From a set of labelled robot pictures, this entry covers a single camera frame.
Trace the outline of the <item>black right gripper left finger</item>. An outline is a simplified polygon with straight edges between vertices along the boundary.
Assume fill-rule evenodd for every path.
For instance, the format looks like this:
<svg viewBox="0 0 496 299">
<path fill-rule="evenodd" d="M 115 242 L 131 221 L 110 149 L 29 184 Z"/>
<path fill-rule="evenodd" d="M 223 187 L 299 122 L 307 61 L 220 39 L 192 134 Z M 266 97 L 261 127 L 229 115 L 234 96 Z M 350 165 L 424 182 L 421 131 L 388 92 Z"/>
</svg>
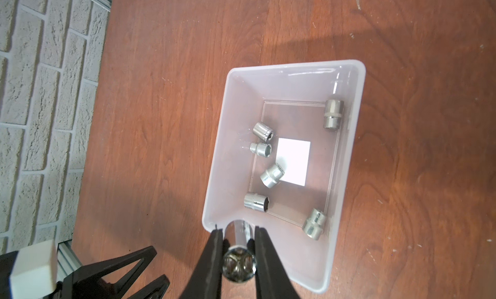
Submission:
<svg viewBox="0 0 496 299">
<path fill-rule="evenodd" d="M 220 298 L 223 231 L 213 230 L 180 298 Z"/>
</svg>

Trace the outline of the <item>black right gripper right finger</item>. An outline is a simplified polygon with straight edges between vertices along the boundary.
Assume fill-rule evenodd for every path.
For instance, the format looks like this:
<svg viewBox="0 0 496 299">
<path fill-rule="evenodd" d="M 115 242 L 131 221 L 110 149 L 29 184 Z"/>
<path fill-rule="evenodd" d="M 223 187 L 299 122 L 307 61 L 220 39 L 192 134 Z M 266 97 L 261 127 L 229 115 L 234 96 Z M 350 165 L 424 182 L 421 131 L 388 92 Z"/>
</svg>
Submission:
<svg viewBox="0 0 496 299">
<path fill-rule="evenodd" d="M 265 228 L 254 232 L 257 298 L 300 298 Z"/>
</svg>

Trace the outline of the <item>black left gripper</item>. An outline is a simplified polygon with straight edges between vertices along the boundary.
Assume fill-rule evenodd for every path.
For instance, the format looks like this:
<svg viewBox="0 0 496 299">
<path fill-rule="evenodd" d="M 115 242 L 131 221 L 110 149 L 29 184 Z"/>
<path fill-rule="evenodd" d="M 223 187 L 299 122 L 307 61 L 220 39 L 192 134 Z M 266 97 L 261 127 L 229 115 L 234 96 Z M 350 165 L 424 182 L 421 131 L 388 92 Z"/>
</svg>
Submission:
<svg viewBox="0 0 496 299">
<path fill-rule="evenodd" d="M 10 275 L 14 268 L 18 251 L 0 256 L 0 299 L 11 299 Z M 144 272 L 157 255 L 154 247 L 114 259 L 84 265 L 64 279 L 62 298 L 123 298 L 133 283 Z M 116 271 L 134 265 L 115 283 L 104 278 Z"/>
</svg>

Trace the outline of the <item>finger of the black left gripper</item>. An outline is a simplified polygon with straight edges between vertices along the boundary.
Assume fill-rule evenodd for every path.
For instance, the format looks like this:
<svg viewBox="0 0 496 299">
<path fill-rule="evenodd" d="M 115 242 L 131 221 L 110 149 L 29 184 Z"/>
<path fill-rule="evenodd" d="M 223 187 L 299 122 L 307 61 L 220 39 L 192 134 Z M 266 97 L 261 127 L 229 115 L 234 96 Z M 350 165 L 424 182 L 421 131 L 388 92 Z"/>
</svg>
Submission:
<svg viewBox="0 0 496 299">
<path fill-rule="evenodd" d="M 170 286 L 170 281 L 166 275 L 161 275 L 156 280 L 147 284 L 129 299 L 162 299 Z"/>
</svg>

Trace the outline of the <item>small silver socket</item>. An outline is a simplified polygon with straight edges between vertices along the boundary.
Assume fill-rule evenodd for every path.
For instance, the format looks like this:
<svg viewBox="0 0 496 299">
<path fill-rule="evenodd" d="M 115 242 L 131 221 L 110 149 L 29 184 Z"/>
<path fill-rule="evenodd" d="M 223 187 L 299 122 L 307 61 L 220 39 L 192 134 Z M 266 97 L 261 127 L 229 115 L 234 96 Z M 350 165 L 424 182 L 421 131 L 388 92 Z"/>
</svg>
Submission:
<svg viewBox="0 0 496 299">
<path fill-rule="evenodd" d="M 231 282 L 244 283 L 256 271 L 253 228 L 244 220 L 234 220 L 224 231 L 222 274 Z"/>
</svg>

